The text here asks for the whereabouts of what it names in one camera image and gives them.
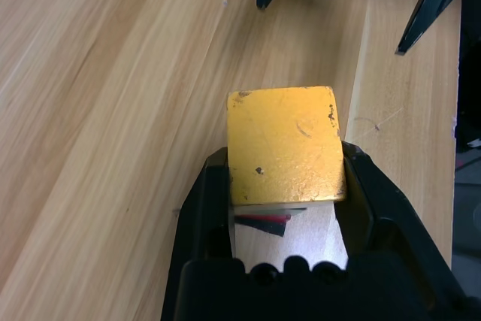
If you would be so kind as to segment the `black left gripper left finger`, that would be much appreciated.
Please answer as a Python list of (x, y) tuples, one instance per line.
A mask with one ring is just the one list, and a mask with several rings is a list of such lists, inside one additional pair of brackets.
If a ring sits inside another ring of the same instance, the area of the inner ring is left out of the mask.
[(162, 320), (172, 320), (183, 266), (196, 259), (231, 258), (228, 149), (207, 157), (177, 218), (177, 229), (162, 307)]

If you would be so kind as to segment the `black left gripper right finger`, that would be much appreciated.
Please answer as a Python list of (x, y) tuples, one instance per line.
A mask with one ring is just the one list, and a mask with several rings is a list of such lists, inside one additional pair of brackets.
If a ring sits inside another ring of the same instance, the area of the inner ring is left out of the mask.
[(378, 320), (467, 320), (469, 299), (405, 194), (344, 142), (347, 197), (335, 206), (349, 308)]

